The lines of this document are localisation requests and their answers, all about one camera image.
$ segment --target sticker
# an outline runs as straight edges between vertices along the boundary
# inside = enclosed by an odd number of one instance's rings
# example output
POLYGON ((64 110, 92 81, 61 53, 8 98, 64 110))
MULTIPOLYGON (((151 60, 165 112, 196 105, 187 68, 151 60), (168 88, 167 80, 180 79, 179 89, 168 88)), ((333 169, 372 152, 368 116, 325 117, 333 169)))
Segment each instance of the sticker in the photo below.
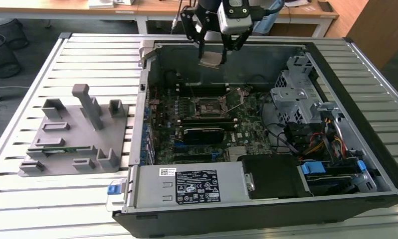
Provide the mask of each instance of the sticker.
POLYGON ((115 11, 115 13, 135 14, 135 12, 133 12, 133 11, 115 11))
POLYGON ((179 204, 221 202, 217 170, 176 172, 176 195, 179 204))
POLYGON ((160 168, 160 176, 175 176, 177 168, 160 168))

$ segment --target floor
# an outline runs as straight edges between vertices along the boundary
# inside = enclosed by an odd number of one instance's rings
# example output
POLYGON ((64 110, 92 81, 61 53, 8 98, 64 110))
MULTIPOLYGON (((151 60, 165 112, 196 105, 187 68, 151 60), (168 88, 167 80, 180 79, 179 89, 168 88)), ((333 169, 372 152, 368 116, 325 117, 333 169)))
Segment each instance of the floor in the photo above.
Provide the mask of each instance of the floor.
MULTIPOLYGON (((0 79, 0 87, 3 86, 31 86, 31 83, 39 73, 47 56, 56 43, 56 39, 61 32, 77 33, 132 33, 137 34, 137 25, 129 21, 111 20, 53 20, 52 28, 45 28, 44 20, 21 19, 24 32, 31 41, 28 47, 15 51, 17 59, 23 66, 23 72, 9 79, 0 79)), ((151 27, 151 33, 168 34, 171 23, 164 24, 161 29, 151 27)), ((183 33, 181 24, 179 24, 176 33, 183 33)), ((382 70, 384 75, 398 90, 398 53, 390 60, 382 70)), ((0 136, 17 109, 20 101, 25 95, 27 88, 0 89, 3 95, 0 101, 0 136)))

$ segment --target aluminum extrusion table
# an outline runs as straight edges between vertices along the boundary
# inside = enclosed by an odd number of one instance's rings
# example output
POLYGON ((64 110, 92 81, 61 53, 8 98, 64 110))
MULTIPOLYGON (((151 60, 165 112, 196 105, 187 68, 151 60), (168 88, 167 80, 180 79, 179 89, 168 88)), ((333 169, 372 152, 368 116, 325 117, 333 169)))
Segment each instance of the aluminum extrusion table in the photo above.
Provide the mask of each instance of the aluminum extrusion table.
MULTIPOLYGON (((143 39, 184 40, 176 35, 72 34, 59 39, 0 139, 0 239, 129 239, 105 209, 107 186, 127 177, 128 157, 116 173, 20 178, 19 165, 33 140, 45 99, 71 95, 76 83, 91 86, 103 104, 131 105, 124 152, 131 150, 143 39)), ((398 93, 354 44, 342 39, 250 37, 250 41, 313 41, 398 162, 398 93)), ((322 87, 329 99, 330 92, 322 87)), ((398 238, 398 205, 372 210, 341 223, 304 225, 176 238, 398 238)))

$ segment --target black mesh trash bin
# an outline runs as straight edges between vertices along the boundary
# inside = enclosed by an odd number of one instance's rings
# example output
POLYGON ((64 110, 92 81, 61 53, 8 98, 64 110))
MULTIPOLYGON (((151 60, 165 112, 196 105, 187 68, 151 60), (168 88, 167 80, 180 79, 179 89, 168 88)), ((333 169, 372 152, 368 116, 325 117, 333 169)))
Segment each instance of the black mesh trash bin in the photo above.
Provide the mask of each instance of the black mesh trash bin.
POLYGON ((13 50, 21 49, 29 44, 17 19, 0 18, 0 35, 5 36, 7 45, 13 50))
POLYGON ((12 50, 5 44, 5 37, 0 35, 0 78, 16 75, 20 70, 21 66, 12 50))

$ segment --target blue connector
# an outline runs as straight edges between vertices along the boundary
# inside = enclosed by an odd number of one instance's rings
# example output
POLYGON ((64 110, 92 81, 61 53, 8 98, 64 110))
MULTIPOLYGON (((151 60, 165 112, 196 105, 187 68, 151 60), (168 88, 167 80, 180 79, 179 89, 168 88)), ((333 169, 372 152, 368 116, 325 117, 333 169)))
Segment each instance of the blue connector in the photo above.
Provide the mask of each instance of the blue connector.
POLYGON ((217 160, 217 156, 220 155, 220 153, 212 153, 212 160, 216 161, 217 160))

